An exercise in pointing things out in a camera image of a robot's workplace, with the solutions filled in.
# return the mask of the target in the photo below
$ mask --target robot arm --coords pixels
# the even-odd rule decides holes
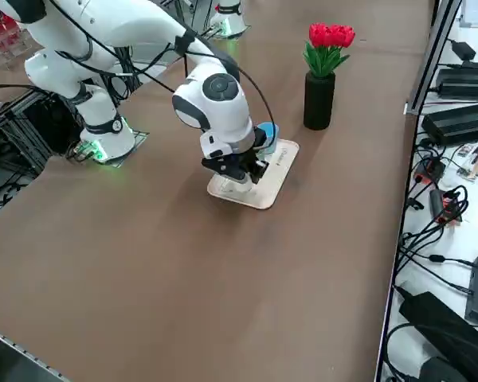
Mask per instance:
[[[261,179],[267,162],[257,157],[257,151],[265,146],[267,138],[253,126],[237,67],[232,58],[190,27],[148,0],[31,0],[28,6],[24,0],[0,0],[1,10],[26,22],[33,38],[45,46],[44,51],[25,63],[30,79],[40,88],[75,103],[90,126],[86,139],[89,135],[97,139],[105,151],[109,146],[117,148],[108,155],[110,158],[122,151],[127,154],[134,146],[130,129],[125,128],[125,121],[106,92],[81,82],[94,73],[58,56],[56,51],[70,53],[101,70],[109,69],[113,57],[64,18],[53,2],[105,45],[162,40],[173,44],[179,55],[187,54],[197,66],[177,88],[172,103],[185,124],[202,131],[202,164],[239,183],[257,183]]]

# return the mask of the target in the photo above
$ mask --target wire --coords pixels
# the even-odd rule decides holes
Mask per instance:
[[[194,24],[194,15],[197,14],[198,10],[198,0],[194,3],[194,12],[193,12],[193,17],[191,18],[191,29],[193,29],[193,24]]]
[[[413,257],[407,255],[403,250],[401,251],[401,253],[411,262],[413,262],[415,265],[419,266],[421,269],[423,269],[424,271],[427,271],[428,273],[430,273],[433,277],[435,277],[436,279],[442,281],[443,283],[445,283],[446,285],[448,285],[449,287],[455,289],[455,290],[458,290],[459,292],[462,292],[462,293],[466,293],[468,295],[472,295],[473,292],[472,290],[468,289],[468,288],[465,288],[463,286],[460,286],[460,285],[456,285],[454,283],[451,283],[450,281],[448,281],[447,279],[439,276],[436,272],[434,271],[431,271],[430,269],[428,269],[427,267],[425,267],[424,265],[420,264],[418,261],[416,261]]]
[[[209,9],[207,10],[207,15],[206,19],[204,21],[204,29],[207,28],[207,24],[209,23],[209,17],[210,17],[210,10],[213,8],[213,0],[209,0]]]
[[[102,76],[109,76],[109,77],[122,77],[122,76],[123,77],[132,77],[132,76],[134,76],[133,73],[113,73],[113,72],[106,72],[106,71],[98,69],[98,68],[93,68],[92,66],[88,66],[87,64],[85,64],[81,61],[78,61],[76,58],[74,58],[73,56],[71,56],[67,52],[57,52],[57,54],[60,57],[65,58],[66,60],[70,60],[70,61],[74,62],[75,64],[78,64],[82,68],[85,68],[87,70],[90,70],[91,72],[100,74]]]
[[[45,96],[50,96],[51,95],[51,93],[47,92],[46,90],[43,90],[43,89],[38,88],[37,86],[33,86],[33,85],[0,84],[0,89],[6,89],[6,88],[24,88],[24,89],[29,89],[33,92],[38,92],[38,93],[44,94]]]
[[[457,203],[457,205],[460,206],[459,211],[457,211],[453,216],[449,217],[449,219],[444,224],[439,224],[438,226],[429,229],[430,226],[435,223],[436,219],[438,219],[440,216],[442,216],[443,213],[445,213],[446,207],[444,207],[418,234],[416,234],[416,235],[410,234],[410,237],[413,239],[413,241],[411,242],[411,244],[409,246],[405,246],[403,241],[406,240],[406,239],[403,239],[403,237],[402,237],[402,246],[404,247],[404,249],[409,250],[409,251],[414,250],[415,252],[419,252],[422,248],[427,247],[428,245],[437,242],[442,237],[442,235],[444,234],[444,226],[447,225],[448,223],[450,223],[451,221],[454,221],[457,217],[461,216],[467,210],[467,208],[469,206],[468,190],[464,186],[458,185],[456,188],[451,189],[451,190],[447,191],[446,193],[453,194],[453,193],[456,193],[456,191],[458,191],[459,189],[461,189],[463,191],[463,194],[464,194],[464,199]],[[430,236],[432,236],[436,232],[440,231],[441,229],[443,229],[443,231],[441,232],[441,234],[439,235],[439,237],[436,240],[434,240],[430,243],[424,244],[424,245],[420,246],[418,249],[415,249],[417,245],[421,244],[423,241],[427,240]],[[397,276],[402,271],[402,269],[407,265],[407,263],[413,257],[414,257],[414,255],[409,256],[409,259],[405,263],[402,263],[402,261],[400,261],[398,269],[395,271],[395,276]]]
[[[113,52],[109,47],[107,47],[105,44],[103,44],[101,41],[97,40],[93,35],[91,35],[89,32],[87,32],[85,30],[85,28],[83,28],[80,24],[78,24],[71,16],[68,15],[67,12],[65,12],[56,2],[55,0],[49,0],[49,2],[51,2],[53,4],[53,6],[55,8],[57,8],[57,10],[65,17],[69,20],[69,22],[71,22],[71,24],[73,24],[74,26],[76,26],[86,37],[90,38],[91,40],[93,40],[96,44],[98,44],[101,48],[103,48],[104,50],[106,50],[108,53],[110,53],[112,56],[114,56],[117,60],[119,60],[119,62],[122,64],[123,63],[123,59],[120,58],[115,52]],[[135,67],[134,65],[131,65],[133,67],[133,69],[135,70],[135,72],[139,71],[139,69],[137,67]],[[174,93],[175,90],[166,86],[163,82],[155,79],[153,76],[151,76],[150,74],[148,73],[143,73],[145,76],[149,77],[151,80],[153,80],[154,82],[156,82],[158,85],[164,87],[166,90],[168,90],[169,92],[172,92]]]
[[[2,198],[0,198],[0,209],[12,200],[12,197],[9,197],[9,194],[8,194],[12,189],[15,188],[16,191],[19,191],[20,189],[27,186],[27,185],[19,184],[18,183],[19,179],[17,179],[16,181],[13,181],[13,178],[18,175],[19,175],[19,179],[25,176],[23,173],[16,171],[10,176],[10,178],[3,185],[0,186],[0,195],[3,194]]]
[[[269,107],[269,103],[267,101],[267,99],[265,98],[264,96],[264,93],[261,91],[261,89],[258,87],[257,83],[253,80],[253,78],[246,72],[244,71],[243,69],[241,69],[239,67],[239,65],[237,65],[235,62],[231,61],[231,60],[226,60],[225,58],[220,58],[220,57],[217,57],[213,54],[207,54],[207,53],[197,53],[197,52],[191,52],[191,51],[187,51],[186,54],[193,54],[194,56],[202,56],[202,57],[212,57],[212,58],[215,58],[221,62],[226,62],[227,64],[230,64],[232,65],[235,69],[237,69],[243,76],[245,76],[248,81],[253,85],[253,87],[255,88],[255,90],[257,90],[259,96],[262,98],[262,102],[264,102],[264,105],[265,105],[265,108],[267,109],[268,111],[268,114],[269,114],[269,118],[271,119],[271,123],[272,123],[272,128],[274,129],[276,124],[274,123],[274,117],[272,116],[272,112],[271,112],[271,108]],[[270,146],[272,146],[272,144],[275,142],[275,140],[273,139],[269,145],[266,147],[266,148],[269,148]]]
[[[222,31],[221,28],[219,29],[216,29],[216,32],[214,32],[213,34],[211,34],[209,37],[207,37],[207,40],[210,40],[211,38],[213,38],[214,36],[216,36],[218,33],[220,33]]]
[[[459,263],[459,264],[462,264],[462,265],[466,265],[468,267],[471,267],[471,268],[475,268],[476,265],[471,262],[471,261],[467,261],[467,260],[462,260],[462,259],[451,259],[451,258],[448,258],[448,257],[444,257],[443,255],[430,255],[430,256],[425,256],[425,255],[422,255],[420,253],[418,253],[417,251],[407,251],[404,249],[404,251],[406,252],[409,252],[409,253],[413,253],[416,257],[419,257],[421,259],[427,259],[428,261],[432,262],[432,263],[444,263],[446,261],[449,261],[449,262],[453,262],[453,263]]]
[[[457,336],[453,333],[449,333],[441,328],[438,328],[438,327],[435,327],[435,326],[428,326],[428,325],[419,325],[419,324],[413,324],[411,322],[408,322],[408,323],[405,323],[405,324],[401,324],[401,325],[398,325],[398,326],[395,326],[389,333],[388,335],[386,336],[386,340],[384,342],[384,361],[388,364],[388,366],[393,365],[390,361],[390,357],[389,357],[389,354],[388,354],[388,344],[390,343],[390,339],[393,337],[393,335],[401,330],[401,329],[404,329],[404,328],[409,328],[409,327],[413,327],[415,329],[417,329],[419,331],[419,329],[427,329],[427,330],[430,330],[430,331],[433,331],[434,333],[439,333],[441,335],[444,335],[446,337],[449,337],[449,338],[452,338],[456,341],[459,341],[459,342],[462,342],[463,344],[465,345],[469,345],[471,346],[472,348],[474,348],[476,351],[478,351],[478,345],[471,342],[471,341],[468,341],[467,339],[465,338],[462,338],[460,336]],[[401,376],[404,376],[404,377],[407,377],[406,374],[404,374],[403,372],[400,372],[399,370],[397,370],[394,366],[393,366],[393,369],[396,370],[399,375]]]
[[[433,157],[432,158],[423,158],[419,151],[415,151],[415,153],[420,157],[421,162],[429,161],[429,160],[433,159]],[[433,175],[430,175],[430,172],[427,170],[427,166],[423,166],[423,169],[425,170],[427,176],[429,177],[429,180],[433,183],[433,185],[436,187],[436,189],[439,189],[439,185],[437,184],[436,180],[433,178]]]

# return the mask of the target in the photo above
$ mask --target table surface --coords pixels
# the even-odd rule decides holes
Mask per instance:
[[[223,48],[301,146],[272,209],[206,194],[198,131],[149,84],[121,108],[151,133],[121,169],[53,159],[0,213],[0,332],[71,380],[374,378],[415,126],[402,110],[429,5],[245,8],[253,27]],[[358,33],[322,132],[302,126],[313,21]],[[165,77],[180,84],[182,66]]]
[[[461,28],[460,23],[456,20],[450,31],[449,38],[456,41],[466,41],[472,48],[476,50],[475,62],[478,62],[478,28]],[[442,64],[460,64],[460,59],[451,50],[451,45],[447,42],[443,53],[439,60]],[[435,86],[437,74],[434,76],[432,87]],[[467,107],[468,104],[453,104],[453,102],[465,102],[466,100],[459,99],[440,99],[435,93],[429,93],[425,100],[422,116],[419,119],[419,131],[421,129],[421,122],[424,114],[435,111],[448,110],[456,107]],[[420,134],[417,141],[425,138],[426,135]],[[456,146],[449,147],[445,151],[445,157],[450,158],[455,151]],[[414,164],[421,159],[418,155],[414,157]],[[454,161],[461,165],[464,159],[455,155]],[[441,189],[451,189],[457,185],[464,185],[468,189],[469,208],[463,216],[464,221],[460,226],[455,228],[446,228],[443,237],[435,244],[425,248],[420,253],[422,255],[438,254],[450,259],[464,259],[474,261],[478,257],[478,178],[474,183],[465,181],[456,174],[457,166],[449,164],[445,161],[447,169],[439,184]],[[418,193],[424,185],[417,186],[412,195]],[[414,211],[409,209],[406,213],[406,218],[403,222],[404,232],[418,232],[427,225],[430,221],[429,208],[429,191],[424,192],[419,198],[424,206],[423,211]],[[436,272],[444,279],[460,285],[463,287],[469,286],[471,278],[471,269],[462,267],[455,263],[434,264],[424,259],[416,258],[416,260],[425,265],[428,269]],[[432,275],[423,271],[420,267],[409,263],[400,273],[396,280],[397,285],[404,285],[410,287],[416,293],[423,293],[430,291],[434,293],[442,302],[444,302],[450,309],[455,311],[462,318],[465,316],[465,306],[467,297],[461,292],[446,286],[441,281],[435,279]],[[395,326],[407,322],[399,313],[398,309],[402,304],[402,297],[395,293],[393,298],[393,305],[390,315],[389,328],[393,329]],[[404,373],[411,376],[418,376],[422,364],[430,357],[438,355],[434,347],[427,342],[427,340],[419,334],[415,329],[408,328],[401,330],[393,336],[390,341],[390,360],[394,365]],[[388,368],[384,366],[384,375],[388,376]]]

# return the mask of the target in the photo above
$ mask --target black cable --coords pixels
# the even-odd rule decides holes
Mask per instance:
[[[200,37],[204,37],[208,32],[210,32],[211,30],[213,30],[212,27],[210,28],[207,28],[206,30],[204,30],[202,33],[200,33]]]
[[[210,11],[213,9],[213,0],[209,0],[209,9],[207,10],[206,19],[204,21],[204,29],[207,28],[209,23]]]
[[[194,15],[197,14],[197,10],[198,10],[198,1],[197,0],[195,3],[194,3],[194,12],[193,12],[193,17],[191,18],[191,29],[193,29],[193,24],[194,24]]]
[[[420,195],[422,195],[427,189],[429,189],[429,187],[432,185],[432,183],[429,183],[428,185],[426,185],[425,187],[423,187],[416,195],[414,195],[413,199],[416,200],[420,197]]]
[[[107,47],[105,44],[103,44],[101,41],[97,40],[93,35],[91,35],[89,32],[87,32],[85,30],[85,28],[83,28],[80,24],[78,24],[71,16],[69,16],[69,14],[67,12],[65,12],[54,0],[49,0],[49,2],[51,2],[53,4],[53,6],[55,8],[57,8],[57,10],[65,17],[69,20],[69,22],[71,22],[71,24],[73,24],[74,26],[76,26],[86,37],[90,38],[92,41],[94,41],[96,44],[98,44],[101,48],[103,48],[104,50],[106,50],[108,53],[110,53],[112,56],[114,56],[117,60],[119,60],[120,63],[123,62],[123,60],[115,53],[113,52],[109,47]],[[137,67],[135,67],[134,65],[132,65],[132,67],[134,68],[135,72],[136,71],[139,71],[140,69],[138,69]],[[149,77],[151,80],[153,80],[154,82],[156,82],[158,85],[164,87],[166,90],[168,90],[169,92],[172,92],[174,93],[175,90],[172,89],[172,88],[169,88],[168,86],[166,86],[163,82],[155,79],[153,76],[151,76],[150,74],[148,73],[143,73],[145,76]]]
[[[150,68],[152,68],[154,65],[156,65],[158,63],[159,60],[161,60],[161,58],[164,56],[165,53],[167,52],[170,52],[172,50],[175,50],[173,48],[170,48],[170,43],[167,44],[167,46],[165,46],[165,49],[163,49],[161,51],[161,53],[159,53],[156,57],[154,57],[154,59],[152,59],[152,61],[149,63],[148,66],[146,66],[145,68],[143,69],[138,69],[136,70],[136,74],[145,74],[147,72],[147,70],[149,70]]]
[[[0,186],[0,196],[2,195],[2,198],[0,198],[0,209],[4,207],[7,203],[9,203],[12,200],[12,197],[9,197],[9,192],[12,191],[12,189],[16,189],[19,191],[20,189],[26,187],[27,185],[21,185],[18,183],[18,180],[13,181],[14,177],[19,175],[19,179],[24,176],[23,173],[20,173],[16,171],[13,173],[10,178]]]
[[[415,181],[413,186],[409,189],[409,191],[407,191],[407,195],[410,195],[411,193],[413,193],[414,189],[417,187],[417,185],[419,185],[421,182],[420,181]]]
[[[188,77],[188,56],[184,55],[184,78]]]
[[[439,157],[437,158],[423,158],[421,156],[421,154],[419,153],[419,151],[415,151],[415,153],[420,157],[420,159],[424,162],[424,161],[431,161],[433,159],[436,159],[436,160],[440,160]],[[425,170],[426,174],[427,174],[427,177],[429,178],[429,180],[433,183],[434,187],[436,189],[439,189],[439,185],[437,184],[436,180],[434,179],[433,175],[430,175],[429,171],[427,170],[427,166],[423,166],[423,169]]]
[[[462,293],[466,293],[468,295],[473,295],[473,292],[472,290],[464,287],[464,286],[460,286],[460,285],[456,285],[455,283],[451,283],[450,281],[448,281],[447,279],[439,276],[436,272],[434,271],[431,271],[430,269],[428,269],[427,267],[425,267],[424,265],[420,264],[418,261],[416,261],[412,256],[409,256],[407,255],[403,250],[401,250],[401,253],[411,262],[413,262],[415,265],[419,266],[421,269],[423,269],[424,271],[430,273],[433,277],[435,277],[436,279],[442,281],[444,284],[448,285],[449,287],[453,288],[454,290],[458,290],[459,292],[462,292]]]
[[[216,32],[214,32],[213,34],[211,34],[209,37],[207,37],[207,40],[210,40],[211,38],[213,38],[214,36],[216,36],[218,33],[221,32],[221,28],[219,29],[216,29]]]
[[[255,90],[257,90],[259,96],[262,98],[262,102],[264,102],[264,105],[265,105],[265,108],[267,109],[268,111],[268,114],[269,114],[269,118],[271,119],[271,123],[272,123],[272,128],[275,129],[275,126],[276,124],[274,123],[274,117],[272,116],[272,112],[271,112],[271,108],[269,107],[269,104],[268,104],[268,101],[267,99],[265,98],[264,96],[264,93],[261,91],[261,89],[258,87],[257,83],[253,80],[253,78],[246,72],[244,71],[243,69],[241,69],[241,67],[239,67],[239,65],[237,65],[235,62],[231,61],[231,60],[226,60],[224,58],[220,58],[220,57],[217,57],[213,54],[207,54],[207,53],[197,53],[197,52],[191,52],[191,51],[187,51],[186,54],[193,54],[194,56],[202,56],[202,57],[212,57],[212,58],[215,58],[221,62],[226,62],[227,64],[230,64],[232,65],[235,69],[237,69],[243,76],[245,76],[248,81],[253,85],[253,87],[255,88]],[[272,144],[275,142],[275,140],[273,139],[271,141],[271,143],[269,143],[269,145],[266,147],[266,148],[269,148],[270,146],[272,146]]]
[[[422,254],[418,253],[417,251],[407,251],[406,249],[404,249],[404,251],[406,252],[406,254],[407,254],[407,252],[409,252],[409,253],[413,253],[416,257],[419,257],[421,259],[427,259],[431,263],[442,264],[442,263],[445,263],[445,262],[449,261],[449,262],[452,262],[452,263],[459,263],[459,264],[462,264],[462,265],[465,265],[465,266],[471,267],[471,268],[476,267],[476,265],[473,262],[467,261],[467,260],[451,259],[451,258],[445,257],[443,255],[425,256],[425,255],[422,255]]]
[[[462,186],[462,185],[459,185],[457,186],[455,189],[451,189],[449,191],[447,191],[446,193],[451,193],[451,194],[454,194],[456,193],[457,190],[459,189],[462,189],[463,192],[464,192],[464,199],[462,201],[459,201],[457,204],[460,206],[460,210],[457,211],[453,216],[451,216],[449,218],[448,221],[446,221],[444,224],[439,224],[438,226],[436,226],[435,228],[431,228],[430,230],[428,230],[430,228],[430,226],[432,224],[435,223],[436,219],[439,218],[443,213],[445,213],[446,211],[446,208],[443,208],[418,234],[416,235],[410,235],[410,237],[413,239],[413,241],[411,242],[411,244],[409,246],[405,246],[405,243],[402,243],[402,246],[404,248],[406,248],[406,250],[409,250],[409,251],[412,251],[412,250],[415,250],[415,247],[417,245],[419,245],[420,243],[422,243],[423,241],[427,240],[430,236],[432,236],[434,233],[436,233],[438,230],[441,230],[441,228],[443,228],[445,225],[447,225],[448,223],[450,223],[451,221],[454,221],[457,217],[461,216],[468,208],[469,206],[469,202],[468,202],[468,190]],[[426,234],[426,236],[424,237],[421,237],[423,235],[423,232],[429,232],[428,234]],[[418,252],[420,251],[422,248],[426,247],[427,245],[430,245],[432,243],[435,243],[436,240],[434,240],[433,242],[431,243],[427,243],[425,244],[425,246],[422,246],[422,247],[419,247],[418,249],[416,249],[415,251]],[[395,275],[398,275],[402,269],[407,265],[407,263],[409,262],[409,260],[407,260],[405,263],[401,263],[399,264],[399,267],[398,269],[395,271]]]
[[[94,68],[92,66],[89,66],[81,61],[78,61],[76,58],[74,58],[73,56],[71,56],[69,53],[67,52],[57,52],[57,54],[62,57],[62,58],[65,58],[66,60],[70,60],[72,62],[74,62],[75,64],[78,64],[79,66],[81,66],[82,68],[85,68],[87,70],[90,70],[91,72],[94,72],[94,73],[97,73],[97,74],[100,74],[102,76],[108,76],[108,77],[121,77],[121,76],[133,76],[132,73],[124,73],[124,74],[119,74],[119,73],[113,73],[113,72],[106,72],[105,70],[101,70],[101,69],[98,69],[98,68]]]
[[[24,85],[24,84],[0,84],[0,89],[5,89],[5,88],[24,88],[24,89],[29,89],[33,92],[38,92],[41,94],[44,94],[45,96],[50,96],[51,94],[47,92],[46,90],[43,90],[41,88],[38,88],[37,86],[33,85]]]
[[[389,354],[388,354],[388,344],[390,343],[390,339],[393,337],[393,335],[401,330],[401,329],[404,329],[404,328],[409,328],[409,327],[414,327],[415,329],[427,329],[427,330],[431,330],[433,331],[434,333],[439,333],[441,335],[444,335],[446,337],[449,337],[449,338],[452,338],[454,339],[455,341],[459,341],[459,342],[462,342],[463,344],[466,344],[466,345],[469,345],[471,347],[473,347],[476,351],[478,351],[478,345],[475,344],[474,342],[471,342],[471,341],[468,341],[467,339],[465,338],[462,338],[460,336],[457,336],[453,333],[449,333],[445,330],[443,330],[442,328],[438,328],[438,327],[435,327],[435,326],[428,326],[428,325],[419,325],[419,324],[413,324],[411,322],[408,322],[408,323],[405,323],[405,324],[401,324],[401,325],[398,325],[398,326],[395,326],[389,333],[388,335],[386,336],[386,339],[384,341],[384,361],[390,365],[391,364],[391,361],[390,361],[390,357],[389,357]],[[406,374],[398,371],[401,375],[403,376],[407,376]]]

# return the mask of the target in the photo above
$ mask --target green leaf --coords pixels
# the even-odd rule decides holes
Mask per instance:
[[[306,43],[306,52],[303,53],[303,56],[308,63],[310,70],[313,72],[313,74],[318,76],[320,73],[320,65],[317,63],[318,54],[315,48],[309,42]]]
[[[338,68],[341,64],[343,64],[351,55],[347,54],[346,56],[340,57],[339,60],[336,62],[335,67],[331,70],[332,72]]]
[[[321,72],[322,72],[322,60],[320,57],[321,57],[320,53],[317,52],[317,54],[315,55],[315,66],[319,68],[318,76],[321,76]]]
[[[303,52],[303,57],[304,59],[306,60],[307,64],[308,64],[308,67],[310,67],[310,70],[311,72],[317,76],[318,73],[317,73],[317,69],[315,68],[315,63],[311,62],[311,59],[310,57],[308,56],[308,54],[306,52]]]
[[[335,63],[339,59],[339,57],[340,51],[337,49],[332,49],[332,52],[327,55],[326,64],[323,66],[322,77],[325,77],[333,72],[333,68],[335,67]]]

